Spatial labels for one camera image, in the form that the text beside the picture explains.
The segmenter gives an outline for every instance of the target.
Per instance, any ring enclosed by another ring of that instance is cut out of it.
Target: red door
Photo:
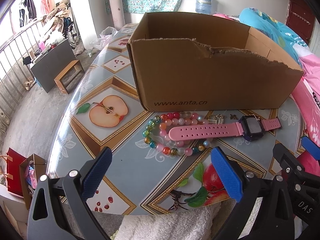
[[[289,3],[289,15],[286,25],[297,33],[306,44],[309,44],[315,16],[304,0],[290,0]]]

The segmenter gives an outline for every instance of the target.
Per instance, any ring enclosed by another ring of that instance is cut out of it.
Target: pink watch strap
[[[269,119],[269,120],[261,120],[262,126],[265,131],[270,131],[273,129],[277,129],[281,127],[280,121],[278,118]]]
[[[201,124],[173,127],[169,131],[169,137],[173,141],[193,139],[219,138],[240,136],[243,128],[239,122],[228,124]]]

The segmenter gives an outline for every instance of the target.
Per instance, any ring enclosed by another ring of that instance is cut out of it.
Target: wooden stool
[[[69,71],[72,68],[75,68],[76,72],[73,73],[73,75],[66,81],[66,82],[62,82],[62,79],[65,75],[67,75],[69,73]],[[71,61],[68,66],[66,66],[60,73],[58,76],[56,76],[56,78],[54,79],[55,83],[57,84],[58,88],[60,89],[60,91],[63,94],[69,94],[69,91],[67,90],[67,86],[76,78],[76,76],[80,73],[83,72],[83,67],[81,65],[81,62],[79,60],[73,60]]]

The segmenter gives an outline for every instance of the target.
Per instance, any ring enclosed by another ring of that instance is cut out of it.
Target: red shopping bag
[[[0,155],[7,162],[6,177],[8,191],[23,197],[19,165],[26,159],[19,153],[9,148],[7,155]]]

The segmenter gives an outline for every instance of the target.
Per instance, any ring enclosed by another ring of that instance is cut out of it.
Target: smartwatch
[[[238,122],[228,124],[201,124],[173,127],[169,137],[173,141],[243,136],[247,141],[260,139],[265,131],[281,128],[277,118],[261,120],[260,117],[245,115]]]

